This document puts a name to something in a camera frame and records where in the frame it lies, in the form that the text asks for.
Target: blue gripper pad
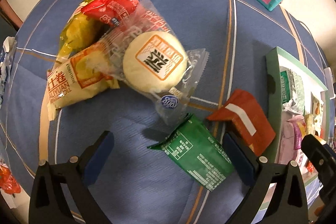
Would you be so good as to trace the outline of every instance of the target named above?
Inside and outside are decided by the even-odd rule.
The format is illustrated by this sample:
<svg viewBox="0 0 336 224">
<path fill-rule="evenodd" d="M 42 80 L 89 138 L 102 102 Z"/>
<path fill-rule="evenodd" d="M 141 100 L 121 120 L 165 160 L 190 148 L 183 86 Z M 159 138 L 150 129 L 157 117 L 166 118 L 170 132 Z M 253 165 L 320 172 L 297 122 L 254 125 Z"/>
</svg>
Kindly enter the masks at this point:
<svg viewBox="0 0 336 224">
<path fill-rule="evenodd" d="M 102 143 L 99 145 L 93 156 L 88 161 L 84 173 L 83 183 L 86 186 L 94 184 L 100 174 L 108 156 L 114 147 L 114 136 L 108 132 Z"/>
<path fill-rule="evenodd" d="M 250 187 L 255 184 L 255 170 L 245 154 L 229 134 L 224 134 L 223 148 L 230 158 L 242 182 Z"/>
</svg>

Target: blue sticker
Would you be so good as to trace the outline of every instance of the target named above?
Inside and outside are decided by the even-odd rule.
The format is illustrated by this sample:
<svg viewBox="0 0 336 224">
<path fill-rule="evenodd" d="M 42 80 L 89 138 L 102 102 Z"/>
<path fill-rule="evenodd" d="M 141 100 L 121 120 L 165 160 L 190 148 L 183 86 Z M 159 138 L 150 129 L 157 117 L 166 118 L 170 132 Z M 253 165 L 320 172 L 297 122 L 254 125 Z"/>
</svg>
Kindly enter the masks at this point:
<svg viewBox="0 0 336 224">
<path fill-rule="evenodd" d="M 165 95 L 161 98 L 161 104 L 164 108 L 174 109 L 179 103 L 179 99 L 173 95 Z"/>
</svg>

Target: orange logo label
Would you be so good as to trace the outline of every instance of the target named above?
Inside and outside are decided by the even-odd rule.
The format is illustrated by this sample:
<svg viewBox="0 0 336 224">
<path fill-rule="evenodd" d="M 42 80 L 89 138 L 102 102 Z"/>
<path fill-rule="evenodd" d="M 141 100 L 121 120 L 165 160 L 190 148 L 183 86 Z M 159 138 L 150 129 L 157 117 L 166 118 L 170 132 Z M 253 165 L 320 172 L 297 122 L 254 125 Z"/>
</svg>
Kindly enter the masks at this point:
<svg viewBox="0 0 336 224">
<path fill-rule="evenodd" d="M 183 56 L 167 41 L 154 35 L 136 54 L 136 59 L 161 81 L 183 61 Z"/>
<path fill-rule="evenodd" d="M 55 73 L 49 75 L 47 79 L 47 86 L 50 103 L 55 102 L 67 93 L 71 92 L 69 82 L 62 71 L 55 71 Z"/>
</svg>

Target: yellow snack package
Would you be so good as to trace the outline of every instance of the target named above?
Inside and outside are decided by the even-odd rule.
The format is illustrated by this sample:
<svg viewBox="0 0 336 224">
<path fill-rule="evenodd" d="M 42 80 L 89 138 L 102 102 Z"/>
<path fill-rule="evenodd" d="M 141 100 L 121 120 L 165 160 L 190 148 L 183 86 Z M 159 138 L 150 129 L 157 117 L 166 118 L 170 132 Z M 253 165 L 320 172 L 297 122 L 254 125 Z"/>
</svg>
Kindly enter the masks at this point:
<svg viewBox="0 0 336 224">
<path fill-rule="evenodd" d="M 107 88 L 119 88 L 115 78 L 92 68 L 109 67 L 109 60 L 103 50 L 103 44 L 98 41 L 48 72 L 50 101 L 47 107 L 50 121 L 55 119 L 56 110 L 59 108 L 92 98 Z"/>
<path fill-rule="evenodd" d="M 59 36 L 58 62 L 64 63 L 72 52 L 80 52 L 101 37 L 105 24 L 81 13 L 81 8 L 91 1 L 93 0 L 84 0 L 62 30 Z"/>
</svg>

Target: white ribbon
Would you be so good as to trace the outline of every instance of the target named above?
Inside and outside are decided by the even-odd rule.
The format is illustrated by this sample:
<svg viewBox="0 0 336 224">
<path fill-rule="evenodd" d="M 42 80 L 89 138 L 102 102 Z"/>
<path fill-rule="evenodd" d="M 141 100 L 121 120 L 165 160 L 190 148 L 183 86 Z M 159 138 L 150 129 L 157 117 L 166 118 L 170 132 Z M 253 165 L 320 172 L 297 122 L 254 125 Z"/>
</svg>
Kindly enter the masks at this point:
<svg viewBox="0 0 336 224">
<path fill-rule="evenodd" d="M 239 118 L 241 119 L 241 121 L 243 122 L 244 126 L 246 127 L 247 131 L 250 133 L 251 136 L 253 136 L 254 133 L 256 133 L 257 130 L 252 124 L 245 110 L 243 110 L 241 107 L 234 105 L 234 104 L 228 104 L 225 108 L 234 112 L 235 114 L 239 116 Z"/>
</svg>

